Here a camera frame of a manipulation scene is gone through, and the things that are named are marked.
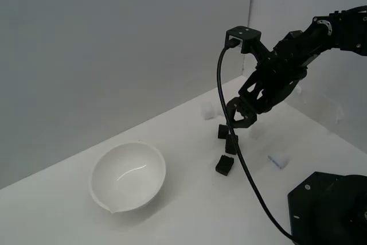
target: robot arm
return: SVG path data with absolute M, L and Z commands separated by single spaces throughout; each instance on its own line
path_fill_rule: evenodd
M 257 60 L 256 70 L 239 90 L 239 97 L 227 103 L 233 127 L 248 128 L 256 122 L 257 114 L 285 100 L 322 52 L 338 48 L 367 56 L 366 11 L 367 6 L 363 6 L 314 17 L 304 32 L 289 32 L 271 52 L 261 43 L 259 31 L 243 26 L 228 30 L 225 44 L 236 38 L 241 41 L 241 53 L 251 53 Z M 236 112 L 244 119 L 234 120 Z

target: mounting plate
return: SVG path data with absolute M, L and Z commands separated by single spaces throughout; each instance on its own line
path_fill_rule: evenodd
M 340 175 L 314 172 L 288 194 L 288 206 L 292 235 L 300 240 L 302 245 L 318 244 L 314 240 L 313 229 L 310 226 L 312 207 L 320 194 Z
M 367 177 L 314 172 L 288 194 L 302 245 L 366 245 Z

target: white bowl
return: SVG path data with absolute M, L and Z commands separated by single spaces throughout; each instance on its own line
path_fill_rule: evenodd
M 105 153 L 89 178 L 96 203 L 114 213 L 146 205 L 158 193 L 166 163 L 158 149 L 142 142 L 125 143 Z

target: gray wall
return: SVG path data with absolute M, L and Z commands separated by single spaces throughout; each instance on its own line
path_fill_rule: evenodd
M 249 9 L 249 0 L 0 4 L 0 188 L 214 88 L 225 31 L 246 24 Z M 243 66 L 234 52 L 227 60 L 224 80 Z
M 272 49 L 289 31 L 305 30 L 314 16 L 361 5 L 367 5 L 367 0 L 252 0 L 249 22 L 263 32 L 263 42 Z M 367 152 L 366 73 L 366 57 L 337 49 L 325 52 L 300 82 L 303 95 L 287 101 Z M 336 125 L 335 115 L 340 113 L 344 118 Z

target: black block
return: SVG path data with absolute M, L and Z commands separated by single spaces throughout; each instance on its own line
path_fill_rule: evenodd
M 227 125 L 219 125 L 218 128 L 218 139 L 225 139 L 228 135 L 228 126 Z
M 219 172 L 220 174 L 227 176 L 229 171 L 232 168 L 234 161 L 235 160 L 232 157 L 222 155 L 222 157 L 220 157 L 220 160 L 216 166 L 216 172 Z
M 228 134 L 225 138 L 225 152 L 228 154 L 236 155 L 235 145 L 233 144 L 231 135 Z

